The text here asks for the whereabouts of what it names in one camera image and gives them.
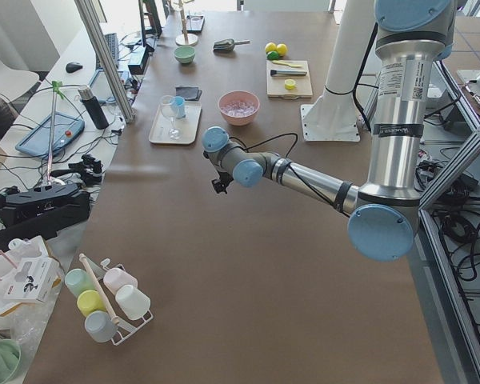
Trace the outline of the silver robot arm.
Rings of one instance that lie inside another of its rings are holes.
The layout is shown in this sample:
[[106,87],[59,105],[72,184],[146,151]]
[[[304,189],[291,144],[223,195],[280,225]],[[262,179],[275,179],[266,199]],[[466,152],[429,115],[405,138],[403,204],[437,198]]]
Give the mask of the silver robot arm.
[[347,214],[349,238],[368,258],[393,261],[407,254],[418,228],[414,170],[426,92],[434,61],[451,51],[457,8],[455,1],[366,4],[364,11],[372,19],[366,33],[377,39],[382,69],[369,173],[362,186],[273,153],[251,153],[215,126],[202,137],[204,156],[218,172],[214,189],[223,192],[231,182],[251,187],[268,178]]

